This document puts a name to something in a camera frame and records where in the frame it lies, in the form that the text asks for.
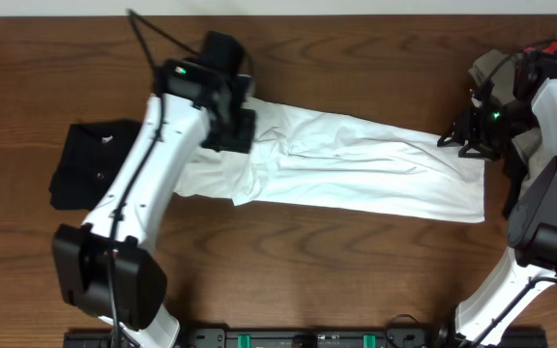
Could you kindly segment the white t-shirt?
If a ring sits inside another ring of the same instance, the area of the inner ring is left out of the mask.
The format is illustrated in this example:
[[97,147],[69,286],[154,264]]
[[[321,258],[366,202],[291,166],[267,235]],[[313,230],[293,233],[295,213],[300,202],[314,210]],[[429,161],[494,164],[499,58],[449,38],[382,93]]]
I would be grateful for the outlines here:
[[175,193],[484,221],[484,162],[438,147],[434,134],[259,99],[247,106],[257,114],[250,153],[198,149]]

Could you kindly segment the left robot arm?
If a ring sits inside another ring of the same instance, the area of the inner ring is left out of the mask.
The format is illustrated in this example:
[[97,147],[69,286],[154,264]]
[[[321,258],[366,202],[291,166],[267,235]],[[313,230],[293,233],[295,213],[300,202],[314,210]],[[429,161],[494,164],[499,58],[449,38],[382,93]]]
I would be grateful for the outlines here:
[[113,327],[105,347],[172,347],[180,324],[165,308],[154,258],[173,190],[198,147],[248,153],[253,78],[169,60],[155,72],[145,118],[113,183],[78,227],[62,224],[52,254],[63,300]]

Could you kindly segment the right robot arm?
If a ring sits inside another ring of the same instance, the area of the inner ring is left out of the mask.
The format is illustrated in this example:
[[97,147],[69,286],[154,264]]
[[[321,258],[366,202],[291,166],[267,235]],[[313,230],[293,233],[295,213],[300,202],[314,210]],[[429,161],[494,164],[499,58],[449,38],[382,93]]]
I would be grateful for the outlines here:
[[500,262],[432,336],[434,347],[544,347],[539,328],[513,320],[557,285],[557,39],[520,49],[513,65],[513,100],[495,98],[487,75],[472,104],[441,135],[465,159],[503,160],[512,181],[503,209],[507,249]]

